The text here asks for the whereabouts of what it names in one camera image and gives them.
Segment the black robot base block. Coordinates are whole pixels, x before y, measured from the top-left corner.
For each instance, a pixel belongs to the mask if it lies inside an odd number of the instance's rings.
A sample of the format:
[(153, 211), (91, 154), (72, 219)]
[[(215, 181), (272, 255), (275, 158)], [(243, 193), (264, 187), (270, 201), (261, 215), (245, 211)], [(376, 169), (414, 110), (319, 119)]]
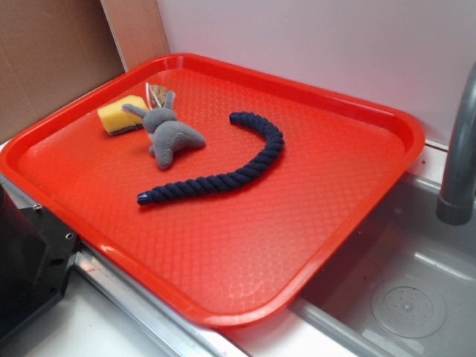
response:
[(47, 208), (18, 208), (1, 189), (1, 344), (62, 300), (79, 243)]

